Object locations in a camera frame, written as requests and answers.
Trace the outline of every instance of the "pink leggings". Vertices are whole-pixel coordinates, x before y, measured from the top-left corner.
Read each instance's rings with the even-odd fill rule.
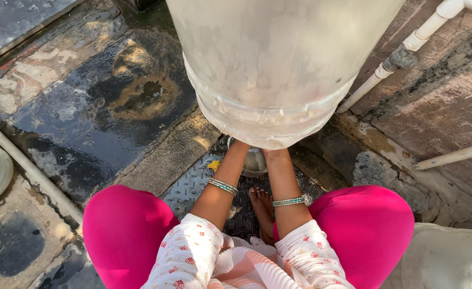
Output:
[[[378,186],[329,192],[309,210],[356,289],[378,288],[406,251],[414,229],[408,204]],[[161,199],[122,185],[95,194],[85,209],[88,254],[107,289],[139,289],[159,244],[179,221]]]

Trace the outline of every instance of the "white floral kurta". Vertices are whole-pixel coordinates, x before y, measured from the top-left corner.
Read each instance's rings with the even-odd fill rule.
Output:
[[[276,247],[256,237],[250,244],[230,237],[188,214],[163,239],[142,289],[354,288],[315,220],[289,233]]]

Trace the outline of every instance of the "foot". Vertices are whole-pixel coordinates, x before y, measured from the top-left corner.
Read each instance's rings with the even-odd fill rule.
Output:
[[[256,187],[248,190],[250,202],[254,208],[254,213],[258,217],[260,238],[265,244],[274,246],[273,239],[273,201],[271,195],[265,190]]]

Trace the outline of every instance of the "bangle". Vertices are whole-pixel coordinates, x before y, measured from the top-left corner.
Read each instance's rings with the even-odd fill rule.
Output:
[[[219,188],[221,188],[225,191],[228,191],[229,193],[233,194],[234,196],[236,196],[236,194],[238,193],[238,190],[235,187],[233,187],[230,184],[227,184],[223,181],[219,181],[217,179],[214,179],[212,177],[207,180],[207,183],[212,184],[216,187],[219,187]]]
[[[295,197],[293,199],[288,199],[288,200],[274,200],[271,202],[271,205],[273,207],[281,207],[281,206],[287,206],[287,205],[296,205],[296,204],[303,204],[304,203],[304,197]]]

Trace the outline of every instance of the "person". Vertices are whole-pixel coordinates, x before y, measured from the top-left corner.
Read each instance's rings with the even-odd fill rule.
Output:
[[[273,195],[248,191],[260,238],[229,237],[221,230],[248,150],[233,143],[181,222],[149,192],[114,185],[95,194],[83,236],[106,288],[378,288],[411,240],[407,203],[360,186],[308,208],[288,150],[262,150]]]

